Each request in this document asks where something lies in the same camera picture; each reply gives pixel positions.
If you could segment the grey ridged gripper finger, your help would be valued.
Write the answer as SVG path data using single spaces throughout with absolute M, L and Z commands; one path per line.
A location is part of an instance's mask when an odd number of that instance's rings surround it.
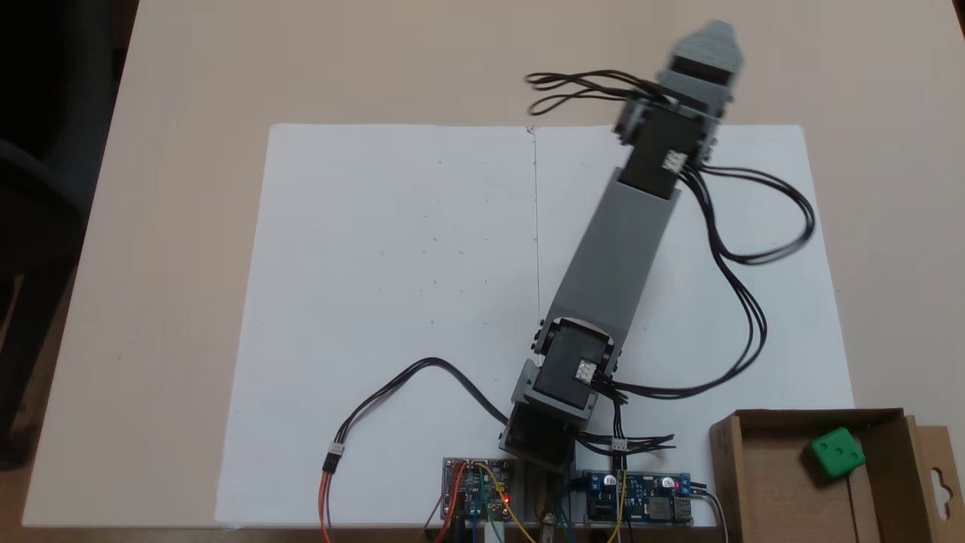
M 735 77 L 743 65 L 734 25 L 721 20 L 680 38 L 669 59 L 671 71 L 690 77 Z

